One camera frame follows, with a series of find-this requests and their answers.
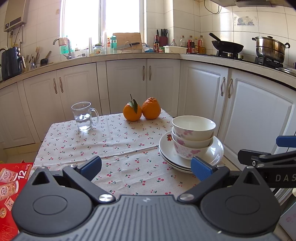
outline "table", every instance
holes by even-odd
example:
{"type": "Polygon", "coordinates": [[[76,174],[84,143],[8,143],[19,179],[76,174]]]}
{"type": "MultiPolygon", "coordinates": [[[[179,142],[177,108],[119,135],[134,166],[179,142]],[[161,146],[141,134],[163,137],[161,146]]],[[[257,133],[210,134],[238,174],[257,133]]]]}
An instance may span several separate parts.
{"type": "Polygon", "coordinates": [[[102,169],[92,182],[116,198],[121,194],[177,197],[199,180],[174,170],[159,153],[159,140],[171,130],[171,120],[162,110],[154,120],[142,116],[135,122],[127,121],[123,114],[101,116],[99,123],[85,132],[78,130],[74,120],[52,124],[32,171],[40,166],[60,170],[98,155],[102,169]]]}

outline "glass mug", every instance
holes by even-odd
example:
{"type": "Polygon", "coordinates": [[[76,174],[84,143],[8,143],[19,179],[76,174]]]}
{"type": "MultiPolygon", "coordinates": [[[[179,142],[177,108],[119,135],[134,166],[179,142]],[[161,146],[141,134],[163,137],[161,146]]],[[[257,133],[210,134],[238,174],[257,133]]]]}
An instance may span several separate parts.
{"type": "Polygon", "coordinates": [[[95,108],[91,108],[91,102],[79,102],[72,105],[71,109],[80,131],[87,131],[91,126],[96,126],[99,122],[99,114],[95,108]],[[96,122],[91,119],[91,112],[96,113],[96,122]]]}

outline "mortar and pestle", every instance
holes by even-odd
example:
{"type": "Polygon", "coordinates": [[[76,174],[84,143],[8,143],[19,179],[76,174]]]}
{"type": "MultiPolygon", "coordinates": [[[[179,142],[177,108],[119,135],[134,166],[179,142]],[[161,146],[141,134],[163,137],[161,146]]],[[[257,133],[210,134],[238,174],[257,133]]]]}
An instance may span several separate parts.
{"type": "Polygon", "coordinates": [[[43,58],[42,60],[40,60],[40,66],[47,65],[47,63],[48,63],[48,57],[50,56],[50,54],[51,54],[51,51],[48,52],[48,54],[46,55],[45,58],[43,58]]]}

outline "orange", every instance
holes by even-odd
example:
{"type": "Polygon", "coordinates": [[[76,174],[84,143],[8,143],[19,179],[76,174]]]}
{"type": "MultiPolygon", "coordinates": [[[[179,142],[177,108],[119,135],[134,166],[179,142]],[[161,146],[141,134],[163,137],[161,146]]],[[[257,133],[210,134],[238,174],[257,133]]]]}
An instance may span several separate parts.
{"type": "Polygon", "coordinates": [[[160,115],[161,108],[156,98],[148,98],[142,105],[142,113],[146,119],[152,120],[160,115]]]}
{"type": "Polygon", "coordinates": [[[128,121],[137,121],[142,116],[141,106],[137,104],[135,99],[132,99],[126,106],[123,108],[123,115],[128,121]]]}

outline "white plastic container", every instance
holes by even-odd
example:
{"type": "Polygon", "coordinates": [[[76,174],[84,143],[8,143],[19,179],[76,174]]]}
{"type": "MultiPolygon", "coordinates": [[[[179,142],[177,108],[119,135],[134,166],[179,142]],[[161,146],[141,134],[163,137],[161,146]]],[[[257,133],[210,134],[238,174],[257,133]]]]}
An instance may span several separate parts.
{"type": "Polygon", "coordinates": [[[164,46],[165,53],[186,53],[187,48],[179,46],[164,46]]]}

